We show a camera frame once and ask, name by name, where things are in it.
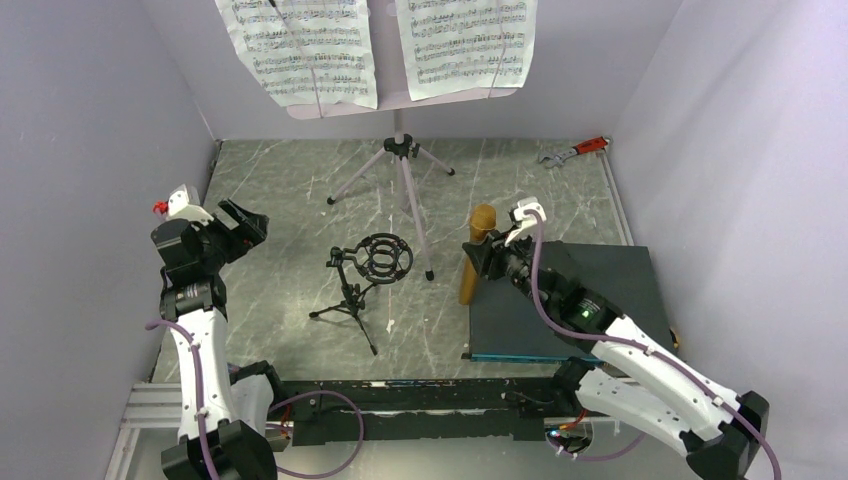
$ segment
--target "sheet of paper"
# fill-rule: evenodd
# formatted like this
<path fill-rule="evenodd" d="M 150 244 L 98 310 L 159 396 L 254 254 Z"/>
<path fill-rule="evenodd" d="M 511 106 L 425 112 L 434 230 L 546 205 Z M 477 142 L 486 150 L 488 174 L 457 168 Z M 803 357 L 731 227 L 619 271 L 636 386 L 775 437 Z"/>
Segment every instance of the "sheet of paper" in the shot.
<path fill-rule="evenodd" d="M 366 0 L 215 0 L 241 62 L 280 106 L 377 108 Z"/>
<path fill-rule="evenodd" d="M 475 87 L 524 86 L 536 0 L 397 0 L 412 100 Z"/>

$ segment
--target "marble table surface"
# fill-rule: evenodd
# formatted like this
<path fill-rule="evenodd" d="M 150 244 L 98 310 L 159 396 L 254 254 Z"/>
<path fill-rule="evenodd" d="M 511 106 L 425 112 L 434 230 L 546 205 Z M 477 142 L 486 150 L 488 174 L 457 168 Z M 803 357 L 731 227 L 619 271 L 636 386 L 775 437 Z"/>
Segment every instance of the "marble table surface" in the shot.
<path fill-rule="evenodd" d="M 604 169 L 603 153 L 569 159 L 561 168 L 537 163 L 540 151 L 575 142 L 513 139 L 422 140 L 456 169 L 448 176 L 419 156 L 411 160 L 420 212 L 436 278 L 417 261 L 405 279 L 373 289 L 363 323 L 380 350 L 373 356 L 353 320 L 340 313 L 309 319 L 308 312 L 338 303 L 335 269 L 325 267 L 332 246 L 353 247 L 367 235 L 392 232 L 420 245 L 406 203 L 397 200 L 396 169 L 384 156 L 348 194 L 326 199 L 381 146 L 376 140 L 224 142 L 205 207 L 224 198 L 270 217 L 268 239 L 222 270 L 228 289 L 230 363 L 267 360 L 283 380 L 481 378 L 550 375 L 555 365 L 479 363 L 467 350 L 468 309 L 457 302 L 469 214 L 493 205 L 498 226 L 507 209 L 536 196 L 548 216 L 546 240 L 623 244 L 622 219 Z M 365 286 L 347 262 L 350 281 Z M 179 380 L 176 351 L 165 336 L 153 380 Z"/>

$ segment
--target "black microphone shock mount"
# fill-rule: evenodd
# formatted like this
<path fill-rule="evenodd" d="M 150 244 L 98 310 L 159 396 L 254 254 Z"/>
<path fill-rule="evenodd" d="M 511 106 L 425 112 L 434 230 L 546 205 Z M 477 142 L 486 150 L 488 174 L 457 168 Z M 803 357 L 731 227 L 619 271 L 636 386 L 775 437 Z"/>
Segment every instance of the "black microphone shock mount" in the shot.
<path fill-rule="evenodd" d="M 364 260 L 360 263 L 357 259 L 360 250 L 365 254 Z M 359 284 L 353 285 L 347 282 L 347 277 L 344 274 L 344 261 L 353 262 L 353 266 L 357 273 L 367 280 L 368 285 L 364 290 L 360 290 Z M 335 268 L 339 273 L 339 279 L 342 282 L 342 300 L 337 305 L 327 307 L 317 312 L 310 312 L 309 318 L 315 318 L 322 313 L 336 311 L 350 315 L 359 325 L 359 329 L 368 340 L 368 346 L 371 347 L 371 353 L 377 355 L 377 347 L 368 337 L 368 332 L 365 331 L 365 326 L 362 324 L 362 319 L 359 318 L 359 311 L 365 309 L 365 294 L 377 285 L 390 285 L 402 279 L 409 273 L 412 268 L 412 249 L 409 248 L 403 239 L 391 233 L 376 233 L 362 239 L 354 248 L 339 248 L 333 247 L 330 249 L 330 260 L 327 262 L 328 268 Z"/>

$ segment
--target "white wall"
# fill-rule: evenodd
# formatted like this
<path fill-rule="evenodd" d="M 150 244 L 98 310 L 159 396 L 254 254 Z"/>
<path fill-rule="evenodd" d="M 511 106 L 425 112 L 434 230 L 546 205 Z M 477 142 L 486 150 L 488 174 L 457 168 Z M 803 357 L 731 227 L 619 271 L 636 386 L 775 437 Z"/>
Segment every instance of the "white wall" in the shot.
<path fill-rule="evenodd" d="M 150 208 L 214 143 L 137 1 L 0 18 L 0 476 L 103 478 L 161 339 Z"/>
<path fill-rule="evenodd" d="M 541 0 L 536 53 L 524 89 L 505 99 L 408 109 L 405 128 L 419 137 L 609 133 L 680 2 Z M 386 112 L 307 122 L 289 117 L 239 62 L 214 0 L 143 3 L 217 138 L 391 134 L 392 116 Z"/>
<path fill-rule="evenodd" d="M 785 478 L 848 469 L 846 95 L 845 2 L 686 0 L 614 131 L 684 354 L 771 402 Z"/>

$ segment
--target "floor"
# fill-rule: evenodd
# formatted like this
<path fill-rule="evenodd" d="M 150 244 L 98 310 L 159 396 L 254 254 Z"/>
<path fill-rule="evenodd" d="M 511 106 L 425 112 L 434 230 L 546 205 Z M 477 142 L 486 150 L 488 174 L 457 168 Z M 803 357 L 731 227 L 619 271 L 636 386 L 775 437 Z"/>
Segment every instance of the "floor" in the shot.
<path fill-rule="evenodd" d="M 508 208 L 538 197 L 548 216 L 546 240 L 623 244 L 625 228 L 607 183 L 603 153 L 568 160 L 561 168 L 537 163 L 542 151 L 574 142 L 512 139 L 423 140 L 422 146 L 456 169 L 448 176 L 423 156 L 412 160 L 420 212 L 436 278 L 424 262 L 409 214 L 399 202 L 396 170 L 384 156 L 333 205 L 327 196 L 350 178 L 381 142 L 228 141 L 223 144 L 205 207 L 224 198 L 270 217 L 268 239 L 222 271 L 228 289 L 227 359 L 272 363 L 283 380 L 482 378 L 549 375 L 556 366 L 479 363 L 460 358 L 468 343 L 468 310 L 457 302 L 468 240 L 468 216 L 493 205 L 498 226 Z M 380 350 L 373 356 L 356 324 L 340 313 L 311 320 L 308 312 L 341 300 L 332 246 L 392 232 L 413 248 L 416 264 L 399 283 L 369 292 L 362 319 Z M 348 264 L 350 281 L 364 281 Z M 154 381 L 179 380 L 176 352 L 165 337 Z"/>

